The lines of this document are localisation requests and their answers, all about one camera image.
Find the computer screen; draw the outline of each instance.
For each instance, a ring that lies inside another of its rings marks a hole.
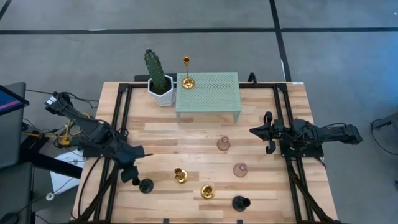
[[[0,85],[0,115],[28,106],[29,102]]]

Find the potted cactus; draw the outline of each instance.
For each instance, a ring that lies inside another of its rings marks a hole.
[[[150,75],[148,92],[155,98],[159,106],[171,106],[175,99],[173,78],[164,75],[162,64],[151,49],[145,51],[144,58]]]

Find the floor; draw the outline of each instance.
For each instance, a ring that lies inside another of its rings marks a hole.
[[[275,3],[277,21],[270,2]],[[31,90],[70,91],[98,99],[103,82],[132,81],[147,73],[146,48],[157,52],[165,73],[183,72],[181,58],[189,55],[192,72],[238,72],[240,80],[254,72],[261,81],[305,82],[317,125],[351,123],[364,139],[358,146],[324,144],[339,219],[398,220],[398,158],[377,147],[369,128],[371,121],[398,110],[397,1],[0,0],[0,8],[4,4],[8,7],[0,11],[1,85],[22,81]],[[179,30],[219,27],[231,29]],[[92,34],[110,29],[114,31]],[[48,97],[31,91],[26,95],[30,106],[24,116],[38,128],[55,128],[66,121],[44,110]],[[95,114],[88,105],[75,104]],[[398,153],[393,134],[390,127],[375,131],[386,149]],[[43,152],[61,153],[51,145]],[[36,174],[38,197],[52,186],[48,172]],[[75,194],[71,189],[52,203],[38,202],[35,209],[50,223],[67,222]]]

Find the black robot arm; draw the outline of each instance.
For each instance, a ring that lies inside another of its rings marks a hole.
[[[345,144],[358,144],[362,141],[358,129],[351,124],[320,128],[309,121],[295,119],[292,127],[287,128],[281,120],[275,120],[274,124],[271,124],[271,121],[272,113],[268,111],[264,115],[264,125],[250,129],[251,133],[269,142],[269,146],[266,147],[267,154],[272,154],[276,150],[273,139],[283,139],[292,150],[298,151],[308,147],[320,147],[322,143],[330,141],[340,141]]]
[[[114,160],[119,169],[123,170],[121,172],[123,182],[129,180],[139,182],[138,169],[134,162],[145,156],[142,146],[130,146],[126,142],[127,137],[119,134],[109,123],[87,118],[73,107],[68,93],[54,92],[45,102],[45,109],[52,114],[65,116],[78,125],[84,135],[80,145],[84,149],[98,151],[104,157]]]

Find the wooden tabletop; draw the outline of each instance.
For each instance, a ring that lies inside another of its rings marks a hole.
[[[118,82],[103,86],[96,117],[111,122],[116,101]],[[307,93],[303,84],[287,83],[294,118],[313,122]],[[159,107],[145,88],[133,89],[127,120],[128,142],[142,144],[146,154],[138,159],[140,179],[154,181],[154,190],[143,194],[130,182],[120,178],[116,189],[112,223],[294,223],[292,196],[286,164],[277,148],[272,155],[265,151],[266,142],[249,132],[249,128],[262,125],[266,111],[277,118],[274,94],[271,89],[240,89],[242,112],[237,124],[230,114],[183,114],[176,123],[175,108]],[[283,95],[280,93],[284,119],[287,121]],[[119,114],[119,123],[123,107]],[[231,148],[220,151],[216,142],[228,136]],[[77,203],[83,180],[95,159],[85,162],[73,215],[77,216]],[[244,162],[248,174],[238,178],[233,166]],[[319,206],[332,218],[337,218],[325,168],[314,158],[303,158],[308,188]],[[88,179],[83,192],[82,211],[98,191],[103,167],[99,161]],[[185,184],[174,181],[174,169],[181,167],[189,174]],[[201,197],[204,185],[212,185],[216,195],[211,200]],[[232,208],[232,199],[241,195],[251,199],[251,206],[243,212]],[[300,206],[306,218],[301,193]],[[108,195],[105,195],[101,218],[105,217]]]

